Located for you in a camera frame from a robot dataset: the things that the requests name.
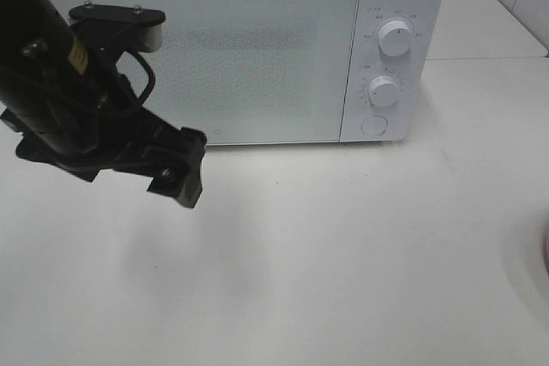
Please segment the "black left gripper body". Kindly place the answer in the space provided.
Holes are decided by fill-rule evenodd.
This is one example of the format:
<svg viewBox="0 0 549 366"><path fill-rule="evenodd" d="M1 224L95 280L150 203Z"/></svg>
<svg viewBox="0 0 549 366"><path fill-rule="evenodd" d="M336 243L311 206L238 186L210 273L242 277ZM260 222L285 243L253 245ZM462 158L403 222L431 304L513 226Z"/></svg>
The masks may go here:
<svg viewBox="0 0 549 366"><path fill-rule="evenodd" d="M91 182L146 175L143 103L154 72L134 50L96 50L63 21L15 23L15 154Z"/></svg>

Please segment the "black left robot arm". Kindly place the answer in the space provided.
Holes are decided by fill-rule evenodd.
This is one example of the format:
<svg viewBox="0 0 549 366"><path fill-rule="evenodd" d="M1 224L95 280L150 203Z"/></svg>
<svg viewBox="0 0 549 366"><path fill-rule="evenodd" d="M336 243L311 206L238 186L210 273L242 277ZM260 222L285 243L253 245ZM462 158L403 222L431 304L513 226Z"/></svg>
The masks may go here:
<svg viewBox="0 0 549 366"><path fill-rule="evenodd" d="M62 16L50 0L1 0L4 124L20 159L84 181L103 170L149 177L148 191L192 208L206 135L145 107L164 12L86 3Z"/></svg>

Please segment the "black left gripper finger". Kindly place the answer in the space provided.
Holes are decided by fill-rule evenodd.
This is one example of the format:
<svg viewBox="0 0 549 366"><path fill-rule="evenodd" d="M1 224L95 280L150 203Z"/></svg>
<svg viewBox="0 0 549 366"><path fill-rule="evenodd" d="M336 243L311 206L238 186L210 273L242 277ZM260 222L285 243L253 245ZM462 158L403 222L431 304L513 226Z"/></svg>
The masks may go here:
<svg viewBox="0 0 549 366"><path fill-rule="evenodd" d="M148 192L193 208L202 193L201 167L206 135L196 129L177 129L159 117L143 125L143 161L152 178Z"/></svg>
<svg viewBox="0 0 549 366"><path fill-rule="evenodd" d="M69 18L84 44L96 50L155 52L162 45L166 14L139 5L91 3L71 9Z"/></svg>

